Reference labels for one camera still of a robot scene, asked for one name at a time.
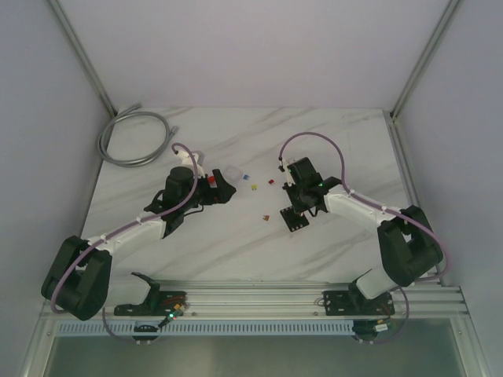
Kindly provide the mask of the black fuse box base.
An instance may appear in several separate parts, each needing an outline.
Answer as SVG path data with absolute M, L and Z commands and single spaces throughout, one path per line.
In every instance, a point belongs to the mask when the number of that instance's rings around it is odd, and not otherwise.
M 280 215 L 282 216 L 290 232 L 296 232 L 307 227 L 310 224 L 303 213 L 299 214 L 295 212 L 293 206 L 280 210 Z

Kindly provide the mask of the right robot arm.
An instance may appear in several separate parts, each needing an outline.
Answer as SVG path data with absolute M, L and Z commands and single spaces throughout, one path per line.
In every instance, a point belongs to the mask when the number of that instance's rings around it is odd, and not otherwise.
M 348 304 L 356 313 L 366 313 L 376 299 L 398 287 L 408 287 L 443 260 L 439 242 L 424 212 L 416 206 L 388 208 L 359 196 L 343 186 L 339 178 L 322 178 L 304 157 L 291 163 L 280 162 L 285 174 L 291 205 L 281 210 L 290 232 L 309 225 L 305 213 L 339 215 L 377 236 L 380 264 L 349 285 Z

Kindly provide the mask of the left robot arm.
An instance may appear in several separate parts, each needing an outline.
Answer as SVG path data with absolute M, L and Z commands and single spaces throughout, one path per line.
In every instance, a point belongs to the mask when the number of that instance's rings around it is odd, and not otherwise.
M 158 281 L 139 272 L 114 277 L 113 269 L 172 234 L 190 211 L 228 203 L 236 191 L 218 169 L 195 177 L 189 167 L 173 168 L 164 188 L 127 229 L 64 240 L 42 284 L 43 298 L 79 320 L 89 320 L 107 307 L 119 316 L 168 314 L 168 295 Z

